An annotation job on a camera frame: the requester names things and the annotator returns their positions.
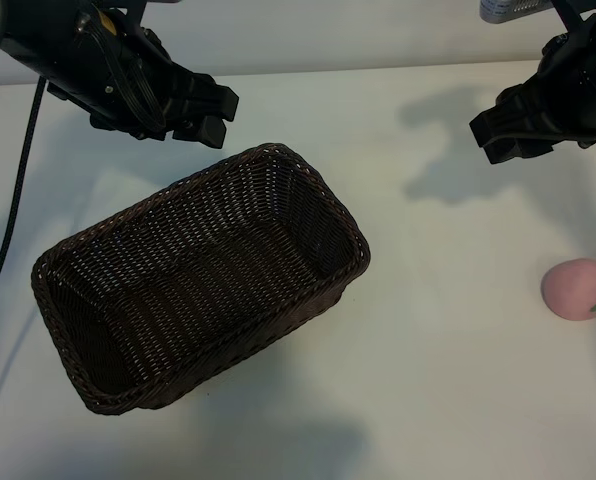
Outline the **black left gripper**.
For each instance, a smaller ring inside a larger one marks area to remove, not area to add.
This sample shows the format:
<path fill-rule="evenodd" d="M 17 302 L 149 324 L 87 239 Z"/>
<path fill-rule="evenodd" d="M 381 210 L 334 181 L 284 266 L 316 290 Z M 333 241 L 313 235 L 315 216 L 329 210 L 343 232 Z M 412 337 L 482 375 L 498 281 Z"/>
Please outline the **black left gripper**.
<path fill-rule="evenodd" d="M 140 14 L 51 14 L 47 77 L 101 130 L 222 148 L 239 96 L 175 63 Z"/>

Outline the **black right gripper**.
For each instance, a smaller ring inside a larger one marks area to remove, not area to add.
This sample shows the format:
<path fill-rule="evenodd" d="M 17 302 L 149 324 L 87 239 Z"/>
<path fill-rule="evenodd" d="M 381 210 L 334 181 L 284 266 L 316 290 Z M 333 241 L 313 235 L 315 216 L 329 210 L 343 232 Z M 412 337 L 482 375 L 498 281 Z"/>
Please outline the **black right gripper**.
<path fill-rule="evenodd" d="M 469 122 L 492 165 L 553 151 L 549 141 L 596 140 L 596 69 L 534 74 Z"/>

